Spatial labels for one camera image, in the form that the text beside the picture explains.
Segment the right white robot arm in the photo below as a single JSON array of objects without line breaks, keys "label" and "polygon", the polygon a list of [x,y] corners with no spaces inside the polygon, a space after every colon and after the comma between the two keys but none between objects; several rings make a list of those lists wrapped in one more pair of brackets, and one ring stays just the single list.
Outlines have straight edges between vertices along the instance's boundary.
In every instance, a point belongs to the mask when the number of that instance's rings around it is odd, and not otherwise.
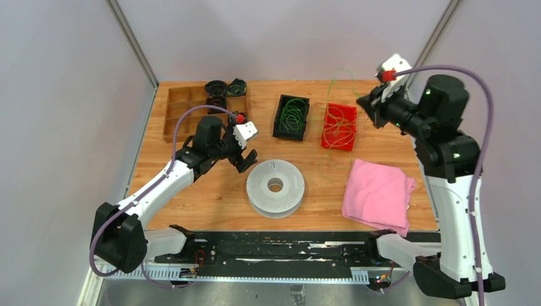
[{"label": "right white robot arm", "polygon": [[475,168],[481,149],[459,130],[469,99],[464,84],[450,75],[433,75],[418,103],[399,89],[384,95],[375,87],[357,100],[377,128],[391,123],[415,140],[415,152],[438,216],[441,250],[432,252],[384,229],[371,234],[366,260],[380,266],[391,260],[409,271],[425,295],[457,300],[504,290],[504,276],[496,273],[482,239]]}]

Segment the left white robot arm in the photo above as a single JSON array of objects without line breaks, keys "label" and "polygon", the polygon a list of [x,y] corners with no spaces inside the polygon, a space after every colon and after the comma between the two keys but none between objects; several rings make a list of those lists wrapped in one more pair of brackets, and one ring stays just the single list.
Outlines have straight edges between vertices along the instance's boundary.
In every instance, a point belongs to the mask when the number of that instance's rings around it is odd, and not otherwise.
[{"label": "left white robot arm", "polygon": [[227,159],[239,173],[256,163],[257,152],[242,153],[258,135],[256,126],[239,116],[225,124],[215,116],[200,119],[194,135],[173,149],[171,160],[145,186],[117,204],[103,203],[94,217],[89,262],[95,274],[99,257],[116,271],[130,273],[145,260],[171,254],[180,263],[195,257],[192,232],[171,225],[162,230],[148,230],[151,219],[183,189],[205,175],[218,161]]}]

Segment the grey filament spool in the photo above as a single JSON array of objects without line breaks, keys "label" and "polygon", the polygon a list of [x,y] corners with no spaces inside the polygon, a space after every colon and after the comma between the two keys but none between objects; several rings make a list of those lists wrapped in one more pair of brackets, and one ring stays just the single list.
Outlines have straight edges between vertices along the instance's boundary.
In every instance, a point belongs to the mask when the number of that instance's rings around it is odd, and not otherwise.
[{"label": "grey filament spool", "polygon": [[301,205],[305,181],[292,163],[271,159],[255,166],[246,182],[251,206],[262,216],[281,219],[293,214]]}]

